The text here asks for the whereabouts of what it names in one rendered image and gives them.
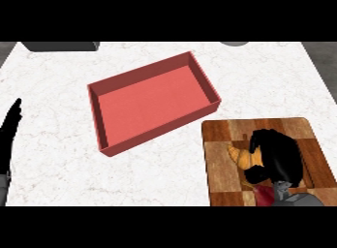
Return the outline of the dark red fruit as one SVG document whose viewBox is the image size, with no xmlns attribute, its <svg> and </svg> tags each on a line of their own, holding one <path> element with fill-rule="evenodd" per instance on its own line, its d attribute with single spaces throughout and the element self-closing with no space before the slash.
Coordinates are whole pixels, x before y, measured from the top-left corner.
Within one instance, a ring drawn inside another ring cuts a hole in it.
<svg viewBox="0 0 337 248">
<path fill-rule="evenodd" d="M 255 198 L 258 206 L 271 206 L 274 203 L 274 191 L 268 186 L 256 185 L 255 189 Z"/>
</svg>

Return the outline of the golden brown croissant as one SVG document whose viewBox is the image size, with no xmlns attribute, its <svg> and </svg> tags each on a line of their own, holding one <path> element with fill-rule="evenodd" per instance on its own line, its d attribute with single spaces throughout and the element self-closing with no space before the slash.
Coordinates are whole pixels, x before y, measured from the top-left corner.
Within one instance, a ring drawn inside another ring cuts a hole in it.
<svg viewBox="0 0 337 248">
<path fill-rule="evenodd" d="M 248 170 L 253 166 L 264 166 L 262 151 L 259 148 L 251 153 L 248 149 L 239 149 L 230 144 L 227 151 L 231 161 L 242 170 Z"/>
</svg>

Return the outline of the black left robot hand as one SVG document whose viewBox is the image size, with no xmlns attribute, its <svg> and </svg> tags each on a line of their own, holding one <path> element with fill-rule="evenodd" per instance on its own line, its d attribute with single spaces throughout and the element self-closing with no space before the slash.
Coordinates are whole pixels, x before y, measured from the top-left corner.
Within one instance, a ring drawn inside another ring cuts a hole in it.
<svg viewBox="0 0 337 248">
<path fill-rule="evenodd" d="M 18 99 L 9 109 L 3 125 L 0 127 L 0 174 L 10 171 L 13 140 L 22 120 L 22 99 Z"/>
</svg>

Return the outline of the brown wooden cutting board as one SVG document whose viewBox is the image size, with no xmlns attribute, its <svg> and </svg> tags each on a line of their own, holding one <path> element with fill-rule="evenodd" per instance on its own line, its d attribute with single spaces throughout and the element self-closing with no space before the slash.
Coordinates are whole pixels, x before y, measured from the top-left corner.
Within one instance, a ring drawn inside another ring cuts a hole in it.
<svg viewBox="0 0 337 248">
<path fill-rule="evenodd" d="M 311 193 L 326 206 L 337 206 L 337 182 L 305 117 L 206 120 L 202 123 L 211 206 L 256 205 L 253 189 L 245 184 L 245 172 L 230 158 L 227 146 L 248 149 L 251 136 L 259 129 L 274 129 L 298 141 L 304 180 L 290 192 Z"/>
</svg>

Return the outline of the red open box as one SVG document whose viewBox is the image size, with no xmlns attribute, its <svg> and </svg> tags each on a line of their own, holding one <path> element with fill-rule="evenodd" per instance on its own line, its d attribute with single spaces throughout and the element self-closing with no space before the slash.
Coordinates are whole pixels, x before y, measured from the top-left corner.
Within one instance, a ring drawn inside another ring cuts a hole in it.
<svg viewBox="0 0 337 248">
<path fill-rule="evenodd" d="M 87 85 L 100 152 L 112 157 L 217 111 L 192 52 Z"/>
</svg>

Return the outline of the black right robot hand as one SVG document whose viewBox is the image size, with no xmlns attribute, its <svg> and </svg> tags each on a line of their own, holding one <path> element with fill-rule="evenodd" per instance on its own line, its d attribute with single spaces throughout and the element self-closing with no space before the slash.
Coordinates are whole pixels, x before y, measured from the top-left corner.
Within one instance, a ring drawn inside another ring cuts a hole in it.
<svg viewBox="0 0 337 248">
<path fill-rule="evenodd" d="M 261 150 L 262 163 L 245 170 L 246 179 L 252 184 L 265 180 L 273 183 L 286 181 L 292 188 L 299 187 L 304 179 L 304 162 L 296 141 L 274 129 L 256 130 L 252 134 L 249 152 Z"/>
</svg>

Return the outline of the dark grey block appliance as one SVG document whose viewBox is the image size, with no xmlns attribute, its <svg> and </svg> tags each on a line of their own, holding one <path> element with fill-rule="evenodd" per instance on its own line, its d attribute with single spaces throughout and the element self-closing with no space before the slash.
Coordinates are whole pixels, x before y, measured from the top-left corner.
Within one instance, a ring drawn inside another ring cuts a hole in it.
<svg viewBox="0 0 337 248">
<path fill-rule="evenodd" d="M 96 51 L 99 42 L 24 42 L 24 46 L 34 52 L 52 51 Z"/>
</svg>

